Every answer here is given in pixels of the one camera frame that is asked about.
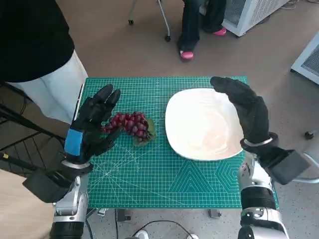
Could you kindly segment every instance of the pink shoe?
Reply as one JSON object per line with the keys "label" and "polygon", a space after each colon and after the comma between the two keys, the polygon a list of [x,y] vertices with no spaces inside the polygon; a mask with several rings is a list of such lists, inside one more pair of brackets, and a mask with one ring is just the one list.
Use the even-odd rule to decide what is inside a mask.
{"label": "pink shoe", "polygon": [[224,36],[224,35],[226,35],[226,32],[227,32],[226,28],[223,27],[221,30],[213,32],[213,34],[216,36]]}
{"label": "pink shoe", "polygon": [[192,51],[180,51],[179,55],[185,61],[191,61],[194,59],[194,53]]}

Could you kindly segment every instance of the wooden surface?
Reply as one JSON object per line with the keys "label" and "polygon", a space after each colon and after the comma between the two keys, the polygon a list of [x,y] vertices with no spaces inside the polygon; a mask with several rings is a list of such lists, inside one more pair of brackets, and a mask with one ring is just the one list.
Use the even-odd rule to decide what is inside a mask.
{"label": "wooden surface", "polygon": [[24,178],[0,170],[0,232],[2,239],[42,239],[47,236],[53,207],[23,187]]}

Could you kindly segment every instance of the black pants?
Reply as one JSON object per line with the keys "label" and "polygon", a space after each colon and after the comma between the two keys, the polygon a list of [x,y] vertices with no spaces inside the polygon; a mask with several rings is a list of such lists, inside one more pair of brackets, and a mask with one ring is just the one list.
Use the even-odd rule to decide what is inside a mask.
{"label": "black pants", "polygon": [[[199,41],[199,7],[204,0],[183,0],[185,3],[181,36],[178,47],[181,51],[193,51]],[[226,0],[209,0],[206,15],[202,20],[202,28],[206,32],[222,29],[226,9]]]}

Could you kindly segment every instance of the white appliance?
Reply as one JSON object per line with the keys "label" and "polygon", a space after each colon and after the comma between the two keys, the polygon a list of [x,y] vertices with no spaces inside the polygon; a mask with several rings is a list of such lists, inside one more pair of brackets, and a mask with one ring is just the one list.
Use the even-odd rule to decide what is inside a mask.
{"label": "white appliance", "polygon": [[319,84],[319,32],[291,66],[291,71],[297,71]]}
{"label": "white appliance", "polygon": [[223,26],[237,36],[281,8],[289,0],[227,0]]}

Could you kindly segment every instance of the chair leg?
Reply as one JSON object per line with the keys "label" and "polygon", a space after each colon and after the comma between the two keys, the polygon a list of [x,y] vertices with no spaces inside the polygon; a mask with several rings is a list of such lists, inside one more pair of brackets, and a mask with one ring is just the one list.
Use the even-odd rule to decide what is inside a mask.
{"label": "chair leg", "polygon": [[163,9],[161,0],[158,0],[158,3],[159,3],[159,6],[160,6],[160,10],[161,10],[161,13],[162,13],[162,15],[163,15],[163,18],[164,18],[166,27],[167,27],[167,36],[165,37],[165,40],[166,40],[167,42],[169,42],[169,41],[170,41],[170,28],[169,28],[169,25],[168,25],[168,22],[167,22],[167,19],[166,19],[166,16],[165,16],[165,12],[164,12],[164,9]]}
{"label": "chair leg", "polygon": [[130,13],[129,13],[129,25],[133,25],[134,24],[134,21],[132,19],[132,15],[133,15],[133,11],[134,11],[134,8],[135,8],[135,4],[138,0],[133,0],[133,3],[132,3],[132,7],[131,7],[131,10],[130,10]]}

